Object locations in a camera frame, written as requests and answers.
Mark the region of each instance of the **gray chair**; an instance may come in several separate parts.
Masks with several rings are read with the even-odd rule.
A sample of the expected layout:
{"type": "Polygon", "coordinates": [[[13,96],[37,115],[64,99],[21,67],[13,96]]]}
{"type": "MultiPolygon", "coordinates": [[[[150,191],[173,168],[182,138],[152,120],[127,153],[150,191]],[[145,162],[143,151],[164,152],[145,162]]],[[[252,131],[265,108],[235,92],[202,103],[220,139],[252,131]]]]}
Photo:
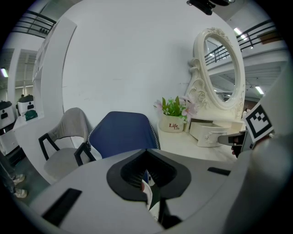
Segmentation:
{"type": "Polygon", "coordinates": [[[64,113],[61,121],[55,128],[38,139],[42,152],[47,160],[44,165],[44,170],[54,181],[60,180],[85,163],[95,161],[95,158],[90,152],[87,137],[88,129],[83,111],[79,108],[72,108],[64,113]],[[84,139],[78,149],[59,149],[54,143],[58,139],[74,136],[83,137],[84,139]],[[51,157],[48,156],[45,149],[43,143],[45,139],[57,150],[51,157]]]}

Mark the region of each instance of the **floor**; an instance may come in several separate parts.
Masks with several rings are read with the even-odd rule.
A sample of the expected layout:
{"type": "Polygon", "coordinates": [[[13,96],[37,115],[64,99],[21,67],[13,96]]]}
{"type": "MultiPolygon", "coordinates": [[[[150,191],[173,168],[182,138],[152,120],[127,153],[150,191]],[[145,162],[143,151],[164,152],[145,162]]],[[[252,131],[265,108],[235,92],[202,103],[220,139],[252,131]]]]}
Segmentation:
{"type": "Polygon", "coordinates": [[[45,188],[50,184],[37,172],[27,157],[18,162],[15,166],[17,174],[25,174],[26,178],[16,187],[26,189],[28,195],[24,199],[19,199],[29,205],[45,188]]]}

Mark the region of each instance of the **mirror glass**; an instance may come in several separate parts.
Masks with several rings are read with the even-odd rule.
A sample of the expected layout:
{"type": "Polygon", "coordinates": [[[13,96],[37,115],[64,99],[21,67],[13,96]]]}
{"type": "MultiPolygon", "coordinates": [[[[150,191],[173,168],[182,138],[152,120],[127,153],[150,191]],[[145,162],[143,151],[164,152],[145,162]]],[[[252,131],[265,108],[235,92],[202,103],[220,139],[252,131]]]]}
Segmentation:
{"type": "Polygon", "coordinates": [[[218,98],[226,102],[235,90],[235,66],[229,51],[217,39],[208,37],[204,43],[204,52],[213,89],[218,98]],[[220,69],[219,65],[224,65],[225,69],[220,69]]]}

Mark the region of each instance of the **railing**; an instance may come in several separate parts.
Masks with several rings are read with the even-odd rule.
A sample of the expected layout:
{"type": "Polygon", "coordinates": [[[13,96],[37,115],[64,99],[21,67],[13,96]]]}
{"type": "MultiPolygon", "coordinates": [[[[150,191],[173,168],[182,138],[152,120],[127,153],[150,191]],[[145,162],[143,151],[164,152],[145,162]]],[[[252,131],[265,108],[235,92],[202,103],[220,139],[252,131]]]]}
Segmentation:
{"type": "MultiPolygon", "coordinates": [[[[238,35],[236,38],[238,40],[240,50],[241,52],[246,48],[254,48],[255,45],[263,42],[269,42],[274,40],[280,40],[282,39],[281,35],[277,32],[275,25],[269,25],[265,26],[267,24],[272,24],[272,20],[264,21],[258,25],[255,25],[254,27],[246,30],[245,32],[238,35]],[[260,35],[257,36],[257,33],[266,31],[260,35]]],[[[206,58],[206,65],[216,63],[219,60],[223,60],[228,58],[229,52],[227,49],[221,45],[214,49],[213,51],[209,52],[205,58],[206,58]]]]}
{"type": "Polygon", "coordinates": [[[20,32],[46,38],[56,21],[33,11],[26,11],[14,26],[12,32],[20,32]]]}

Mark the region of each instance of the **pink flower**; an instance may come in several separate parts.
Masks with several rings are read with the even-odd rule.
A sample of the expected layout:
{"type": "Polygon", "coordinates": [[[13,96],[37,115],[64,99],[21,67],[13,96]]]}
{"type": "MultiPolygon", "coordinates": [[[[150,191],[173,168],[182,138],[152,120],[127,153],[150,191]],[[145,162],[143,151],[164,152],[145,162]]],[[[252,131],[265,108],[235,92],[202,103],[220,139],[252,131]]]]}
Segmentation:
{"type": "Polygon", "coordinates": [[[159,100],[154,103],[154,107],[156,107],[158,113],[163,112],[163,105],[159,100]]]}
{"type": "Polygon", "coordinates": [[[191,117],[196,114],[195,104],[189,103],[186,109],[182,111],[183,116],[187,116],[187,122],[191,120],[191,117]]]}

